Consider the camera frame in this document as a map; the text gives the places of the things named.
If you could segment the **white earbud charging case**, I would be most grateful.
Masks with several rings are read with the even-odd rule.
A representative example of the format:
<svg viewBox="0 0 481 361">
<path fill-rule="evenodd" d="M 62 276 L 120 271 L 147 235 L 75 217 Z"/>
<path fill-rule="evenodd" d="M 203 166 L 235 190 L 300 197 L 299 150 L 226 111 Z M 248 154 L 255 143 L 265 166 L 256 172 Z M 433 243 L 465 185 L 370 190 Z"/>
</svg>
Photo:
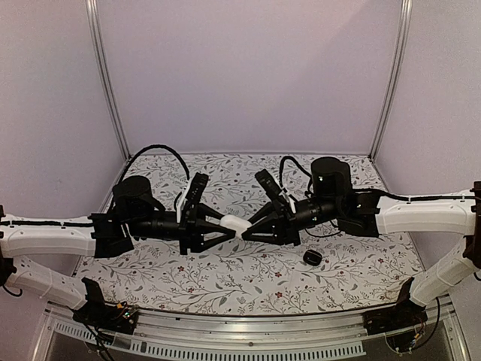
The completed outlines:
<svg viewBox="0 0 481 361">
<path fill-rule="evenodd" d="M 251 222 L 232 214 L 226 214 L 220 219 L 219 224 L 227 229 L 242 234 L 252 226 Z"/>
</svg>

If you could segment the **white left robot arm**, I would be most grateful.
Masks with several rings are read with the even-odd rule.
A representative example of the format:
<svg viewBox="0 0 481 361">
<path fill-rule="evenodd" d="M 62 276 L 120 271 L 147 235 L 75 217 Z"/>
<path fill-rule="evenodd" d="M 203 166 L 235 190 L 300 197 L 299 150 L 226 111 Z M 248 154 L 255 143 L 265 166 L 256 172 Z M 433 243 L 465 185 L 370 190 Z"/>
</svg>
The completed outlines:
<svg viewBox="0 0 481 361">
<path fill-rule="evenodd" d="M 114 206 L 106 213 L 70 220 L 41 220 L 1 215 L 1 284 L 82 310 L 95 326 L 106 326 L 111 309 L 100 286 L 34 263 L 31 255 L 74 254 L 111 258 L 133 250 L 135 239 L 178 241 L 180 253 L 201 253 L 239 236 L 250 223 L 222 215 L 201 203 L 207 185 L 196 174 L 181 194 L 176 211 L 166 211 L 154 198 L 150 181 L 131 176 L 113 188 Z"/>
</svg>

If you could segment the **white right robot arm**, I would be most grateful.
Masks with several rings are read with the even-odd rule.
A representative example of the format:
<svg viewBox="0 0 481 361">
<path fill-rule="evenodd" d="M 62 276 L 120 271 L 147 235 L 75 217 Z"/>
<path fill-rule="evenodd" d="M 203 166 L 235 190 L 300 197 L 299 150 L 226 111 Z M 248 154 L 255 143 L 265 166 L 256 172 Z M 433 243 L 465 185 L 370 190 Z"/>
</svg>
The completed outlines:
<svg viewBox="0 0 481 361">
<path fill-rule="evenodd" d="M 300 243 L 299 232 L 335 220 L 347 235 L 377 238 L 398 232 L 447 232 L 459 243 L 429 270 L 403 283 L 389 322 L 404 328 L 424 308 L 480 269 L 480 183 L 459 193 L 399 196 L 378 189 L 356 189 L 349 164 L 321 157 L 310 166 L 313 192 L 295 202 L 267 170 L 255 178 L 269 203 L 250 218 L 246 241 L 287 245 Z"/>
</svg>

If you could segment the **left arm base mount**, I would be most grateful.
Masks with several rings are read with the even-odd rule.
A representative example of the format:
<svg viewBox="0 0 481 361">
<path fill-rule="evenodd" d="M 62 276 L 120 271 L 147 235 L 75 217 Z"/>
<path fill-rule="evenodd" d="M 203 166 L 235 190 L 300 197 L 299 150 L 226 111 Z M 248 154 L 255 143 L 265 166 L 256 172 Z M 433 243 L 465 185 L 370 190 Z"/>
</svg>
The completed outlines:
<svg viewBox="0 0 481 361">
<path fill-rule="evenodd" d="M 108 304 L 96 281 L 81 280 L 86 287 L 86 303 L 73 310 L 73 320 L 98 329 L 132 335 L 137 326 L 139 307 L 127 302 Z"/>
</svg>

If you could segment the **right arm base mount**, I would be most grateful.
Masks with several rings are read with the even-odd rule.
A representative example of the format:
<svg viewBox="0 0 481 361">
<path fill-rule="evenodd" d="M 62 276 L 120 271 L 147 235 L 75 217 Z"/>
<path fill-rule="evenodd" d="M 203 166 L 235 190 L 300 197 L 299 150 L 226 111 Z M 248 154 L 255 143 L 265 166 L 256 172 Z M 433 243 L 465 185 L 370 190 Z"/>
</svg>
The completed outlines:
<svg viewBox="0 0 481 361">
<path fill-rule="evenodd" d="M 428 320 L 426 307 L 410 300 L 410 287 L 414 278 L 405 281 L 394 305 L 362 314 L 363 327 L 369 335 L 394 332 L 410 327 L 409 332 L 398 333 L 386 338 L 387 345 L 396 353 L 406 353 L 415 349 L 422 337 L 425 322 Z"/>
</svg>

